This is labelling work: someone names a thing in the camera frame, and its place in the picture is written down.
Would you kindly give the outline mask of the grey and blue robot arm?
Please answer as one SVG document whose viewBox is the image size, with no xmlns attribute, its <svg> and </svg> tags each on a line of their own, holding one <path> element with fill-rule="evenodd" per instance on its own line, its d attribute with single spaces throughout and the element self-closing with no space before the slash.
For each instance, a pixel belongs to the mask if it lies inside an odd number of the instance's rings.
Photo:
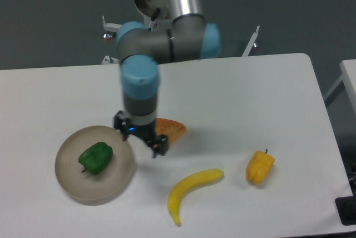
<svg viewBox="0 0 356 238">
<path fill-rule="evenodd" d="M 169 138 L 155 131 L 159 65 L 215 58 L 221 50 L 220 32 L 207 23 L 200 0 L 167 0 L 171 25 L 154 30 L 140 22 L 123 24 L 116 35 L 124 109 L 113 126 L 124 139 L 141 139 L 154 156 L 169 149 Z"/>
</svg>

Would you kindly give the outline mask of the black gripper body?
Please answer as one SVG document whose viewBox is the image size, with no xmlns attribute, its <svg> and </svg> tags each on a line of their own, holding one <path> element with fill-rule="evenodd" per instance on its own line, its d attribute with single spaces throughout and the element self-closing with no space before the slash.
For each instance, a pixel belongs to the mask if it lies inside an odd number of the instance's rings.
<svg viewBox="0 0 356 238">
<path fill-rule="evenodd" d="M 113 127 L 120 132 L 120 126 L 127 125 L 130 127 L 131 134 L 141 139 L 147 146 L 155 138 L 156 120 L 153 118 L 144 119 L 144 116 L 129 116 L 124 111 L 118 111 L 113 117 Z"/>
</svg>

